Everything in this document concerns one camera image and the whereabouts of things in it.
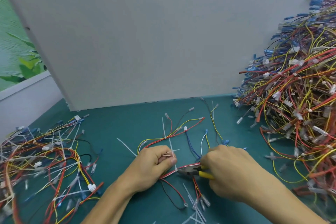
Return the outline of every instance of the painted leaf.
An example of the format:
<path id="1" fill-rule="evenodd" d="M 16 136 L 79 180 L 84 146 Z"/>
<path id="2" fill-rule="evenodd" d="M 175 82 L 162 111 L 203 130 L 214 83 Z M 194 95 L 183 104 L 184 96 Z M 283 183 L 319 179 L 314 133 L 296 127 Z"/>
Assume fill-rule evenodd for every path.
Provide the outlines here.
<path id="1" fill-rule="evenodd" d="M 19 39 L 19 40 L 21 40 L 23 43 L 25 43 L 26 45 L 28 45 L 29 47 L 31 47 L 31 48 L 34 48 L 35 49 L 35 45 L 33 44 L 33 43 L 31 43 L 31 42 L 28 42 L 28 41 L 25 41 L 25 40 L 23 40 L 23 39 L 21 39 L 21 38 L 19 38 L 19 37 L 17 37 L 16 35 L 13 35 L 13 34 L 11 34 L 11 33 L 8 33 L 8 32 L 6 32 L 8 35 L 10 35 L 11 37 L 13 37 L 13 38 L 16 38 L 16 39 Z"/>
<path id="2" fill-rule="evenodd" d="M 37 60 L 25 60 L 23 58 L 19 58 L 19 61 L 21 62 L 21 64 L 25 65 L 27 68 L 32 69 L 34 67 L 34 65 L 36 64 Z"/>
<path id="3" fill-rule="evenodd" d="M 6 82 L 15 82 L 15 83 L 23 82 L 25 80 L 25 78 L 16 75 L 0 76 L 0 78 L 5 80 Z"/>
<path id="4" fill-rule="evenodd" d="M 35 74 L 39 74 L 39 73 L 41 73 L 41 66 L 40 66 L 40 64 L 36 64 L 36 65 L 34 66 L 34 68 L 33 68 L 33 72 L 34 72 Z"/>
<path id="5" fill-rule="evenodd" d="M 23 77 L 26 79 L 31 78 L 36 75 L 31 69 L 27 68 L 25 65 L 19 65 L 19 67 L 20 67 Z"/>

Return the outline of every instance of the white panel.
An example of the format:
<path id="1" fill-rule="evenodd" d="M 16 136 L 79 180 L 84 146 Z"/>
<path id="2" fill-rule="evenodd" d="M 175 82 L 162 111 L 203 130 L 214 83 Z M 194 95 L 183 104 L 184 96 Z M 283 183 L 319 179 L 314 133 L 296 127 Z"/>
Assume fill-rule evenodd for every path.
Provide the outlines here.
<path id="1" fill-rule="evenodd" d="M 308 0 L 12 0 L 72 110 L 232 92 Z"/>
<path id="2" fill-rule="evenodd" d="M 30 125 L 63 98 L 50 75 L 36 82 L 36 77 L 45 73 L 48 72 L 23 81 L 26 84 L 31 81 L 33 84 L 0 100 L 0 142 L 16 127 Z M 20 84 L 6 90 L 21 88 Z"/>

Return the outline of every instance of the person's right hand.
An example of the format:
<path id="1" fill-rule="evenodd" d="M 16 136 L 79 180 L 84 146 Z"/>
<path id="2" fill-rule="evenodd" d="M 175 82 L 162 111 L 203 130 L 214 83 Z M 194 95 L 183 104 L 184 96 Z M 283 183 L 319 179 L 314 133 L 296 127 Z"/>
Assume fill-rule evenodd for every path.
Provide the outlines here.
<path id="1" fill-rule="evenodd" d="M 214 180 L 209 184 L 220 197 L 248 203 L 268 186 L 279 181 L 264 170 L 247 151 L 219 145 L 201 158 L 201 165 L 210 169 Z"/>

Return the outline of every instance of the wire cutter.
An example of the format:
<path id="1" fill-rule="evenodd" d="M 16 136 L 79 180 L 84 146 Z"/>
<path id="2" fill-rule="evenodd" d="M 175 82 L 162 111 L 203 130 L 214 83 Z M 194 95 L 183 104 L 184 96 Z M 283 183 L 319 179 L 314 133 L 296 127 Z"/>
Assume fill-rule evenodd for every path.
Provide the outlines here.
<path id="1" fill-rule="evenodd" d="M 212 174 L 203 172 L 203 170 L 206 170 L 206 168 L 204 166 L 199 165 L 199 166 L 178 168 L 177 172 L 179 174 L 188 175 L 188 176 L 198 175 L 200 177 L 210 179 L 210 180 L 215 179 Z"/>

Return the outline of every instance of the pile of wires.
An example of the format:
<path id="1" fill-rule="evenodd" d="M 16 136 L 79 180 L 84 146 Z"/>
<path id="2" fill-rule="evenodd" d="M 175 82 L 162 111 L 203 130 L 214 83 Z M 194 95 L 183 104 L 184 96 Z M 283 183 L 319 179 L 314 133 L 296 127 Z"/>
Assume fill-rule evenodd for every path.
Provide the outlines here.
<path id="1" fill-rule="evenodd" d="M 265 117 L 260 131 L 278 154 L 267 156 L 273 165 L 276 158 L 290 159 L 295 168 L 304 164 L 307 174 L 296 169 L 302 177 L 297 182 L 308 183 L 294 190 L 298 195 L 306 189 L 336 202 L 336 0 L 311 0 L 309 9 L 279 24 L 264 55 L 255 54 L 240 72 L 246 77 L 233 101 L 251 107 L 251 127 Z M 277 133 L 282 136 L 270 138 Z M 278 140 L 292 140 L 293 154 L 275 150 Z"/>
<path id="2" fill-rule="evenodd" d="M 63 221 L 68 223 L 80 205 L 87 200 L 99 199 L 96 193 L 100 194 L 99 189 L 103 183 L 96 186 L 91 178 L 95 172 L 99 154 L 94 163 L 83 166 L 81 155 L 77 152 L 78 141 L 85 141 L 78 139 L 84 133 L 82 130 L 82 133 L 78 134 L 82 121 L 84 119 L 79 116 L 75 116 L 67 123 L 59 121 L 46 133 L 41 133 L 40 129 L 30 130 L 28 127 L 20 127 L 0 144 L 1 219 L 12 215 L 15 223 L 22 223 L 16 202 L 15 186 L 18 183 L 24 183 L 27 190 L 29 183 L 36 184 L 37 179 L 42 177 L 48 178 L 48 182 L 28 197 L 24 203 L 28 204 L 33 197 L 39 196 L 40 192 L 46 189 L 51 190 L 53 198 L 49 200 L 50 203 L 45 212 L 44 223 L 46 224 Z M 91 154 L 87 153 L 82 156 L 84 155 L 92 158 Z M 70 183 L 66 182 L 66 177 L 70 178 Z M 66 209 L 60 214 L 59 207 L 65 202 Z"/>

